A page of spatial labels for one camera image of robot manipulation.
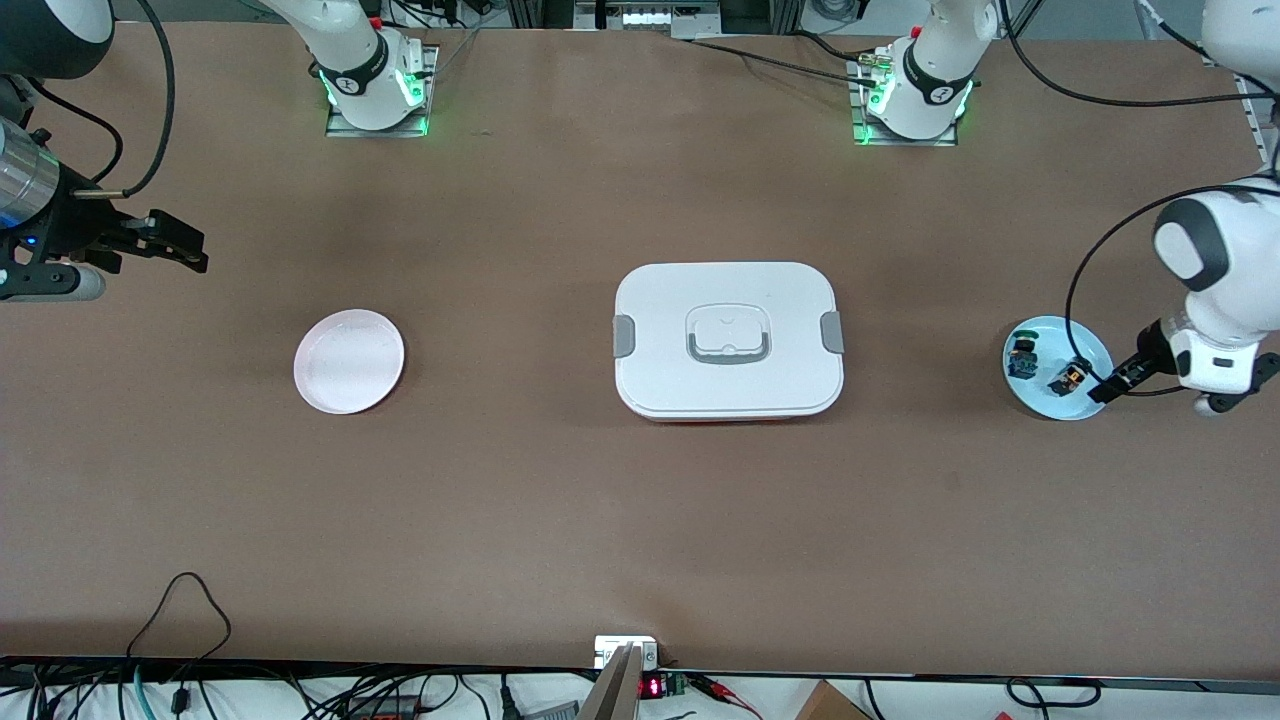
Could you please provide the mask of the white lidded container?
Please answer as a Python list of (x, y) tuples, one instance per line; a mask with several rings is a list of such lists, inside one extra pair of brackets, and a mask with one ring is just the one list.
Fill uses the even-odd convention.
[(835, 290), (804, 263), (639, 266), (612, 328), (616, 391), (652, 421), (812, 416), (844, 391)]

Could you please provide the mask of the grey aluminium profile bar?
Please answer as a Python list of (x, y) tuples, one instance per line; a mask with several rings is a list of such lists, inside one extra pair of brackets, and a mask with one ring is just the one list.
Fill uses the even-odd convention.
[(644, 662), (643, 642), (618, 644), (609, 653), (575, 720), (637, 720), (637, 693)]

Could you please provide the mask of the black device red terminals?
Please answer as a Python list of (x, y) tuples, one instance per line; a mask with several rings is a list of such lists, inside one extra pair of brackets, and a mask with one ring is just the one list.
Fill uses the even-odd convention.
[(338, 711), (339, 720), (417, 720), (422, 706), (416, 696), (367, 694), (347, 700)]

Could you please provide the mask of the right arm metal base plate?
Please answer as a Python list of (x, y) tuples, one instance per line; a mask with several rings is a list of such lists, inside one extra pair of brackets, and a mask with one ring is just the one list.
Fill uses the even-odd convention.
[(412, 79), (399, 82), (402, 94), (417, 105), (404, 118), (385, 129), (361, 129), (352, 126), (330, 104), (326, 118), (325, 136), (332, 138), (421, 138), (430, 132), (430, 110), (433, 92), (435, 87), (435, 70), (439, 59), (439, 46), (426, 45), (421, 51), (422, 59), (412, 61), (416, 68)]

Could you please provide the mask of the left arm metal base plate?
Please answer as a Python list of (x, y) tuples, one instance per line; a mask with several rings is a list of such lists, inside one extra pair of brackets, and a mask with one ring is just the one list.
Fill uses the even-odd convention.
[(887, 79), (890, 58), (878, 53), (856, 53), (846, 61), (846, 72), (852, 77), (847, 83), (852, 118), (852, 138), (864, 146), (915, 146), (954, 147), (959, 143), (959, 118), (934, 138), (908, 138), (892, 132), (881, 118), (869, 113), (873, 92), (858, 83), (859, 79)]

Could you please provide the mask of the pink round plate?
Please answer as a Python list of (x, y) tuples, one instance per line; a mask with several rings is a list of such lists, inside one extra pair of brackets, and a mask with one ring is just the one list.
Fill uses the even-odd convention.
[(397, 325), (367, 309), (348, 309), (311, 327), (294, 351), (292, 373), (300, 397), (333, 415), (379, 405), (399, 384), (404, 340)]

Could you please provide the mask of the silver equipment frame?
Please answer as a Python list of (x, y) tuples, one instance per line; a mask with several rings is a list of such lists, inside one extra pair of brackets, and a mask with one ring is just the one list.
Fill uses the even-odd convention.
[(654, 31), (675, 38), (723, 29), (718, 0), (573, 0), (572, 29)]

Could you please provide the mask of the red test leads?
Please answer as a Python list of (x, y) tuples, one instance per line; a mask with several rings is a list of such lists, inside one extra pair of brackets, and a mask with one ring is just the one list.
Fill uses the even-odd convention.
[(728, 705), (728, 706), (735, 707), (735, 708), (740, 708), (740, 710), (750, 714), (754, 717), (754, 720), (765, 720), (763, 717), (763, 715), (758, 710), (755, 710), (750, 703), (748, 703), (744, 700), (741, 700), (727, 685), (724, 685), (724, 684), (722, 684), (719, 682), (716, 682), (716, 680), (713, 680), (709, 676), (705, 676), (703, 674), (698, 674), (698, 673), (686, 673), (685, 678), (686, 678), (687, 684), (691, 688), (694, 688), (696, 692), (704, 694), (705, 697), (708, 697), (708, 698), (710, 698), (710, 700), (713, 700), (713, 701), (716, 701), (718, 703)]

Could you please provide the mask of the brown cardboard box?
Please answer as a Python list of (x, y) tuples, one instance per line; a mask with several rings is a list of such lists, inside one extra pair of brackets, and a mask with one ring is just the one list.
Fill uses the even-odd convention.
[(838, 688), (818, 680), (794, 720), (876, 720)]

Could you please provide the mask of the white socket box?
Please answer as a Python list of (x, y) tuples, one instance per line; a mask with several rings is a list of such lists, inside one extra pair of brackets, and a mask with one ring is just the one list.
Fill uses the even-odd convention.
[(652, 635), (608, 635), (599, 634), (594, 638), (593, 669), (603, 670), (617, 650), (630, 646), (639, 646), (643, 650), (643, 670), (645, 673), (659, 669), (660, 648)]

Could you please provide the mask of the aluminium corner bracket rail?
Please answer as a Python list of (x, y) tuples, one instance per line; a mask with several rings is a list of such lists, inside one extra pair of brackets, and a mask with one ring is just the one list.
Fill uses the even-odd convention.
[(1280, 184), (1280, 94), (1253, 76), (1236, 72), (1236, 87), (1247, 97), (1243, 101), (1245, 119), (1262, 158), (1260, 176)]

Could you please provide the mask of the light blue round plate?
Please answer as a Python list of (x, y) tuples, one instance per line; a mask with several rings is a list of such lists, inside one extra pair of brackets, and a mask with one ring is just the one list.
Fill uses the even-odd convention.
[[(1023, 329), (1039, 333), (1036, 343), (1039, 369), (1032, 380), (1011, 379), (1006, 374), (1010, 334)], [(1107, 377), (1115, 369), (1115, 364), (1108, 350), (1088, 328), (1078, 322), (1066, 322), (1062, 316), (1041, 315), (1015, 325), (1010, 334), (1004, 342), (1002, 352), (1005, 380), (1015, 398), (1027, 409), (1060, 421), (1084, 420), (1102, 410), (1103, 405), (1089, 398), (1088, 391), (1100, 383), (1101, 377)], [(1092, 365), (1091, 377), (1075, 393), (1059, 397), (1048, 389), (1047, 384), (1075, 356), (1084, 357)]]

